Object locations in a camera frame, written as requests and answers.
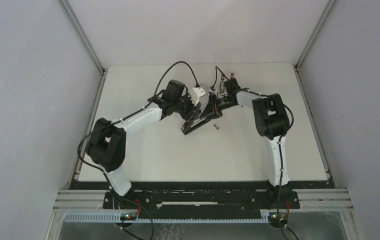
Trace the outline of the grey small stapler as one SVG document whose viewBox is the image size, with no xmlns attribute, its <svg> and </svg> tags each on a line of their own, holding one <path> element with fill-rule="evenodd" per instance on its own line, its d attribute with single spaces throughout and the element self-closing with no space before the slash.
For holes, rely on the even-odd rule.
<svg viewBox="0 0 380 240">
<path fill-rule="evenodd" d="M 225 80 L 226 80 L 225 76 L 222 75 L 220 77 L 220 83 L 219 83 L 219 92 L 221 94 L 223 94 L 225 92 Z"/>
</svg>

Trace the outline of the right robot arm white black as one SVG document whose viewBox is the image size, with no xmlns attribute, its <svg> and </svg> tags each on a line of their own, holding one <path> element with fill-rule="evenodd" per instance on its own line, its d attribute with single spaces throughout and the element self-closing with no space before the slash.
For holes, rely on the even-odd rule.
<svg viewBox="0 0 380 240">
<path fill-rule="evenodd" d="M 200 114 L 204 122 L 220 118 L 222 111 L 235 106 L 253 110 L 257 133 L 265 139 L 268 149 L 268 182 L 273 187 L 280 187 L 290 182 L 287 174 L 285 140 L 293 125 L 289 119 L 288 107 L 278 93 L 262 94 L 242 88 L 235 78 L 224 83 L 226 95 L 217 97 L 211 93 L 205 109 Z"/>
</svg>

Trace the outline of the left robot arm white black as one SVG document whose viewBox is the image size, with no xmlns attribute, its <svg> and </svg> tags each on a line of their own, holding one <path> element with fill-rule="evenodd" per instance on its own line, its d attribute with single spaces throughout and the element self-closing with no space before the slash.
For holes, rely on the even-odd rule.
<svg viewBox="0 0 380 240">
<path fill-rule="evenodd" d="M 85 147 L 85 154 L 93 166 L 101 170 L 109 187 L 115 195 L 115 202 L 127 209 L 134 203 L 135 196 L 129 190 L 132 187 L 123 163 L 126 158 L 127 140 L 155 122 L 177 113 L 188 120 L 199 113 L 202 99 L 207 91 L 196 86 L 187 89 L 177 80 L 170 80 L 166 89 L 150 97 L 147 106 L 142 107 L 128 117 L 115 120 L 100 118 Z"/>
</svg>

